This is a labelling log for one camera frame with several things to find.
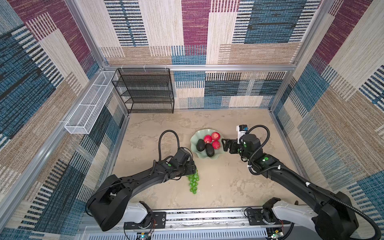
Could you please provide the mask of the green fake grape bunch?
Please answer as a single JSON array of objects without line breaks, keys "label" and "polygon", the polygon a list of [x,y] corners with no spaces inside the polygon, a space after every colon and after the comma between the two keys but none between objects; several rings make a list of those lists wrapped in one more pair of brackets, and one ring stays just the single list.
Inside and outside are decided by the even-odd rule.
[{"label": "green fake grape bunch", "polygon": [[188,180],[189,180],[190,192],[192,192],[193,194],[196,194],[198,190],[199,180],[200,180],[198,171],[196,171],[194,174],[188,175]]}]

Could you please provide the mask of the red fake apple front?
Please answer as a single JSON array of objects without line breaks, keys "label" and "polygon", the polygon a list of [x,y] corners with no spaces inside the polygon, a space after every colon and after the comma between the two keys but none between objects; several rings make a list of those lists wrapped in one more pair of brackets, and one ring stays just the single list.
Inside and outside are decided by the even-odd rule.
[{"label": "red fake apple front", "polygon": [[219,141],[213,141],[212,146],[215,150],[218,150],[221,148],[221,143]]}]

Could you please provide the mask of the red fake apple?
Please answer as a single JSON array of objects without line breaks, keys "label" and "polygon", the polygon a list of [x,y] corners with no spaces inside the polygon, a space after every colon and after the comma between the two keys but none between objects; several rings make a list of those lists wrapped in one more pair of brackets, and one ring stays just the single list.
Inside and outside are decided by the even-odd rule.
[{"label": "red fake apple", "polygon": [[220,138],[221,138],[221,135],[218,132],[213,132],[211,134],[211,138],[212,138],[213,141],[219,141]]},{"label": "red fake apple", "polygon": [[211,135],[206,135],[206,136],[204,137],[204,142],[205,142],[206,144],[210,144],[212,141],[213,141],[213,139],[212,139],[212,136],[211,136]]},{"label": "red fake apple", "polygon": [[218,150],[221,148],[221,143],[219,141],[213,141],[212,146],[215,150]]}]

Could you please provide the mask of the dark fake avocado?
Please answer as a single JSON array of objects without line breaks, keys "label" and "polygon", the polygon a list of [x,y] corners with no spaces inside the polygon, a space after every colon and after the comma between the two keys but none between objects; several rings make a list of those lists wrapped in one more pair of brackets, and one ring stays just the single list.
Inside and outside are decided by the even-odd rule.
[{"label": "dark fake avocado", "polygon": [[206,154],[209,158],[213,157],[215,155],[215,149],[213,148],[213,146],[211,144],[206,144],[205,150],[206,150]]},{"label": "dark fake avocado", "polygon": [[197,151],[202,152],[205,150],[205,148],[206,148],[205,141],[203,139],[199,139],[197,144],[196,144]]}]

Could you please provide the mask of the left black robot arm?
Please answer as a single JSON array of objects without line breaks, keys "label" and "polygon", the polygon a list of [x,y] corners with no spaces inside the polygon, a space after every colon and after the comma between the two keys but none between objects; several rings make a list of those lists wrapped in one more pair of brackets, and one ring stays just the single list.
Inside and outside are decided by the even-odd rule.
[{"label": "left black robot arm", "polygon": [[179,148],[174,156],[154,161],[151,168],[138,174],[107,177],[87,201],[86,210],[102,231],[109,231],[122,220],[132,197],[154,185],[195,174],[196,170],[193,155]]}]

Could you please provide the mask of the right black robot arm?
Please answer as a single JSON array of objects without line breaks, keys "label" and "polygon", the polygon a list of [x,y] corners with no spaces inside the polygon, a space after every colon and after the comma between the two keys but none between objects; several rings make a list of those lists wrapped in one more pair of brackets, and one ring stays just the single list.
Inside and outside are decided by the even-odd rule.
[{"label": "right black robot arm", "polygon": [[268,221],[276,218],[306,227],[323,240],[349,240],[358,229],[359,210],[352,206],[349,197],[321,188],[280,160],[263,152],[266,144],[254,134],[245,132],[237,140],[223,139],[224,151],[240,155],[254,176],[270,179],[299,197],[306,207],[284,204],[273,198],[263,206]]}]

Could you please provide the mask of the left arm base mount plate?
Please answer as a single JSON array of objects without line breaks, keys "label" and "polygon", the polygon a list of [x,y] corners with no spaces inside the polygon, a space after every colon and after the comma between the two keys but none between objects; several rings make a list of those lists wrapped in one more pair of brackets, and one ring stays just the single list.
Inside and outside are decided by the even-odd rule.
[{"label": "left arm base mount plate", "polygon": [[164,229],[166,226],[167,213],[166,212],[152,212],[140,222],[126,222],[124,223],[124,230],[150,230],[150,229]]}]

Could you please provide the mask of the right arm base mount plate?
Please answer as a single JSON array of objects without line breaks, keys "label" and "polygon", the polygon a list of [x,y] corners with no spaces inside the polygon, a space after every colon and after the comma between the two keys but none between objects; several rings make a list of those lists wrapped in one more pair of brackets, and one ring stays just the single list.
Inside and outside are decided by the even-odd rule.
[{"label": "right arm base mount plate", "polygon": [[244,215],[250,226],[282,225],[284,222],[278,220],[271,210],[263,208],[246,208]]}]

